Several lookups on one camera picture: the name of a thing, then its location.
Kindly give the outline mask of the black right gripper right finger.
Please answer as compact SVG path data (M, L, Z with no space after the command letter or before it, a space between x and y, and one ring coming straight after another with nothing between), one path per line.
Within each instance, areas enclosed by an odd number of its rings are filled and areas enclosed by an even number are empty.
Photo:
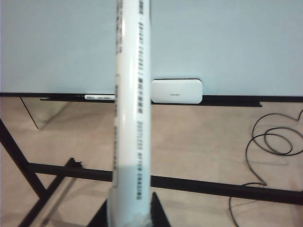
M150 213L153 227L171 227L171 224L166 216L166 213L156 192L153 192L151 196Z

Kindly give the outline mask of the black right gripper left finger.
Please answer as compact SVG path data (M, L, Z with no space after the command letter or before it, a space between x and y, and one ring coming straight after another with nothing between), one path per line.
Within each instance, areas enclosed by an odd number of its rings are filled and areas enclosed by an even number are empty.
M94 227L107 227L107 201L105 201L94 216Z

